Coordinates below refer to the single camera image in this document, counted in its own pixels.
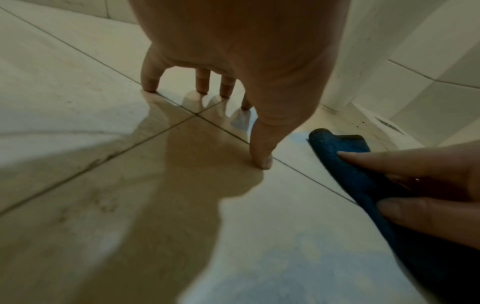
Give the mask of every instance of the tiled floor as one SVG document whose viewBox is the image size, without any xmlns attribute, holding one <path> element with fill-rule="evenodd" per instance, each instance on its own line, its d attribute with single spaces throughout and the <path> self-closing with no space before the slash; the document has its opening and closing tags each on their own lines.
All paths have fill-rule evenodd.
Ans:
<svg viewBox="0 0 480 304">
<path fill-rule="evenodd" d="M 423 303 L 309 131 L 402 148 L 318 109 L 254 168 L 254 110 L 173 68 L 142 92 L 138 26 L 0 0 L 0 301 Z"/>
</svg>

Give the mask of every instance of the human skin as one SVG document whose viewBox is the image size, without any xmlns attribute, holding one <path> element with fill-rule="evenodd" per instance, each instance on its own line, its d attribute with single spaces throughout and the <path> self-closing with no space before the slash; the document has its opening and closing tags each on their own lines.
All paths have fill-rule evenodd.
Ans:
<svg viewBox="0 0 480 304">
<path fill-rule="evenodd" d="M 397 152 L 340 152 L 339 156 L 384 173 L 418 195 L 378 203 L 392 222 L 480 250 L 480 141 Z"/>
<path fill-rule="evenodd" d="M 350 0 L 130 0 L 151 40 L 141 85 L 155 92 L 168 68 L 194 68 L 196 90 L 221 74 L 220 95 L 245 87 L 242 109 L 258 119 L 250 154 L 262 169 L 272 151 L 315 111 L 332 72 Z"/>
</svg>

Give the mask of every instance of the tiled wall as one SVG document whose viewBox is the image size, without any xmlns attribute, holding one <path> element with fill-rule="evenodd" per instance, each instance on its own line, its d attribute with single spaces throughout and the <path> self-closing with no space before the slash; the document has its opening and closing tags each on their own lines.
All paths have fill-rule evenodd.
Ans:
<svg viewBox="0 0 480 304">
<path fill-rule="evenodd" d="M 137 23 L 128 0 L 23 0 L 77 13 Z"/>
<path fill-rule="evenodd" d="M 480 139 L 480 124 L 473 123 L 480 119 L 479 11 L 478 0 L 444 3 L 376 70 L 353 102 L 390 118 L 426 146 L 462 141 L 462 136 L 472 140 L 475 133 Z"/>
</svg>

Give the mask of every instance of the blue cloth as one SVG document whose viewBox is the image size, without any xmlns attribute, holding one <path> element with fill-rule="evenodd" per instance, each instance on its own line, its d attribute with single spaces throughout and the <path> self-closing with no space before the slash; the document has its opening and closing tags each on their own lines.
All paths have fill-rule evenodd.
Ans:
<svg viewBox="0 0 480 304">
<path fill-rule="evenodd" d="M 382 174 L 349 165 L 337 157 L 337 151 L 370 152 L 360 135 L 336 136 L 326 129 L 317 129 L 308 139 L 325 168 L 370 216 L 418 282 L 448 302 L 480 302 L 480 251 L 387 221 L 376 203 L 412 194 Z"/>
</svg>

